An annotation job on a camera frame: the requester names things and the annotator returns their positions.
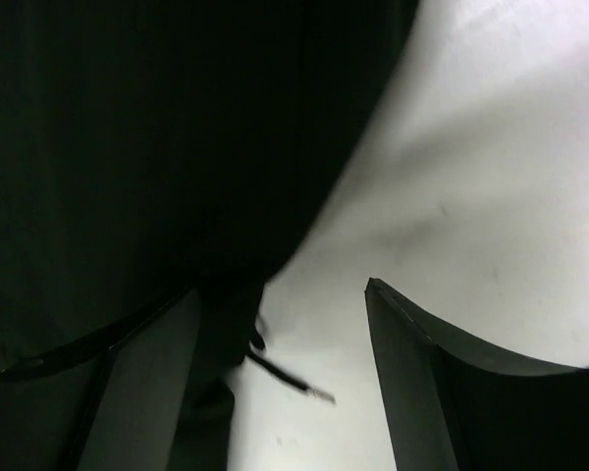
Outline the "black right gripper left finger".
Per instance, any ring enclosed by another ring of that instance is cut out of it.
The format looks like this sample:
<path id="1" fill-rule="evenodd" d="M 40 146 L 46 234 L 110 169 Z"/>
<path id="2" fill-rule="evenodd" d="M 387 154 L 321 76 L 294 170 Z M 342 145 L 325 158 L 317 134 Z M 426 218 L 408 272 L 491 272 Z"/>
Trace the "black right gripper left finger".
<path id="1" fill-rule="evenodd" d="M 165 469 L 199 315 L 186 289 L 0 372 L 0 471 Z"/>

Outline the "black trousers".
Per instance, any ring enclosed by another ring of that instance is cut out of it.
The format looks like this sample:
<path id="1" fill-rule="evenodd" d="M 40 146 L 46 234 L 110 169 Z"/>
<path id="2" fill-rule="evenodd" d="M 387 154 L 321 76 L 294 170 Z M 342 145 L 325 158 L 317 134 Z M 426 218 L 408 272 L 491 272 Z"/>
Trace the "black trousers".
<path id="1" fill-rule="evenodd" d="M 0 372 L 186 289 L 163 470 L 228 465 L 226 379 L 382 97 L 414 1 L 0 1 Z"/>

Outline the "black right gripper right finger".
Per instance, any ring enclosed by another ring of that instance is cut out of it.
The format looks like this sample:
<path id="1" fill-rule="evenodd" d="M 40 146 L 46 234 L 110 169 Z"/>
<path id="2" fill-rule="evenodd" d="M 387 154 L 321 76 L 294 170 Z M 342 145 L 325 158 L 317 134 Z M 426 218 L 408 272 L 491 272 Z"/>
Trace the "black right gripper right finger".
<path id="1" fill-rule="evenodd" d="M 589 470 L 589 367 L 499 347 L 379 279 L 370 338 L 401 470 Z"/>

